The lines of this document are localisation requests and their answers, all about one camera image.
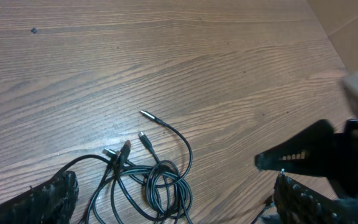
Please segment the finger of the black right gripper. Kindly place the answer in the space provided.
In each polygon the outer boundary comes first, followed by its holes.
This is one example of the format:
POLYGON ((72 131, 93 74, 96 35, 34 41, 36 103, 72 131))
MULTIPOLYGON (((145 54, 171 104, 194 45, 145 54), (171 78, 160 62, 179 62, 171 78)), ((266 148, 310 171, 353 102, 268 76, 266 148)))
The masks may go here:
POLYGON ((287 141, 254 157, 258 170, 276 170, 313 177, 329 177, 334 154, 334 128, 321 119, 287 141))

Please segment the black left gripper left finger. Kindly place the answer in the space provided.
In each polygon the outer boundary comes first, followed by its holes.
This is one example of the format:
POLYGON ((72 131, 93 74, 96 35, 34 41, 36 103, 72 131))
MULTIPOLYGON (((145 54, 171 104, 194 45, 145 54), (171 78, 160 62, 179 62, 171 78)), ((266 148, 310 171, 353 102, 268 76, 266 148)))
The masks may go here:
POLYGON ((65 171, 0 204, 0 223, 69 223, 78 194, 76 174, 65 171))

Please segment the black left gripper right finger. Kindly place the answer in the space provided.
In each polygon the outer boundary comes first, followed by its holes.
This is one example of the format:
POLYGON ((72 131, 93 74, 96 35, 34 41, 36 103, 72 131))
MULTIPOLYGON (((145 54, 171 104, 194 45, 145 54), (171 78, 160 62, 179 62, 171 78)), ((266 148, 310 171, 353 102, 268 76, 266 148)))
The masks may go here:
POLYGON ((358 170, 330 170, 329 179, 350 190, 343 198, 331 200, 292 179, 281 170, 277 176, 274 201, 282 223, 358 223, 358 170))

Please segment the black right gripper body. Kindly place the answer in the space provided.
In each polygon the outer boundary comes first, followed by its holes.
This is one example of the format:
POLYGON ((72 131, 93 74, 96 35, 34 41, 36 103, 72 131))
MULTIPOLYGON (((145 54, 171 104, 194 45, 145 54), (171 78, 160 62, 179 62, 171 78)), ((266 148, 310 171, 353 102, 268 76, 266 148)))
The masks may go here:
POLYGON ((346 121, 343 132, 336 133, 334 177, 329 180, 339 198, 358 195, 358 120, 346 121))

